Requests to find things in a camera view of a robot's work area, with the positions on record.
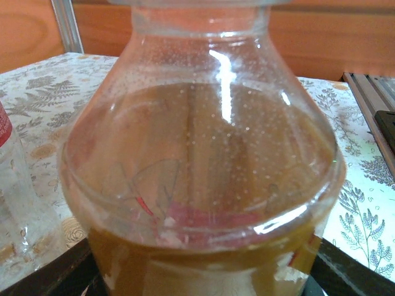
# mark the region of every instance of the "amber liquid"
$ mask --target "amber liquid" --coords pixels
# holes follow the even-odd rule
[[[218,245],[211,235],[187,231],[174,234],[174,246],[162,244],[157,232],[133,224],[155,219],[160,231],[171,216],[179,229],[239,233],[322,187],[335,158],[329,132],[275,92],[231,86],[229,94],[211,84],[148,88],[112,107],[87,109],[71,132],[65,147],[78,152],[68,152],[66,165],[90,189],[117,196],[131,212],[139,208],[138,194],[149,209],[140,207],[121,227],[109,215],[103,221],[95,210],[82,210],[80,197],[88,193],[65,186],[112,296],[299,295],[319,246],[316,226],[332,202],[319,217],[304,213],[268,234]]]

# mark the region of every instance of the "wooden wall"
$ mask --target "wooden wall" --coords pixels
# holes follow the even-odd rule
[[[131,34],[129,7],[74,0],[74,9],[87,53],[122,52]],[[395,76],[395,0],[294,0],[273,8],[270,33],[298,76]]]
[[[0,0],[0,73],[63,52],[51,0]]]

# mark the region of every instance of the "clear plastic bottle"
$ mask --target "clear plastic bottle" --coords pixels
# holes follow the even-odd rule
[[[55,211],[36,195],[18,134],[0,104],[0,290],[66,249]]]
[[[301,292],[345,166],[268,36],[276,2],[127,1],[59,159],[112,296]]]

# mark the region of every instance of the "table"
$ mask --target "table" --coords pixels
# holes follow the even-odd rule
[[[70,248],[85,234],[60,188],[56,152],[65,126],[97,90],[115,57],[67,53],[0,75],[0,100],[25,148],[41,199],[62,220]],[[348,166],[324,238],[395,282],[395,180],[346,83],[300,78],[329,119]]]

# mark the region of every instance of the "red label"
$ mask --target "red label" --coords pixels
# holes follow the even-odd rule
[[[0,103],[0,147],[8,140],[12,132],[11,121]]]

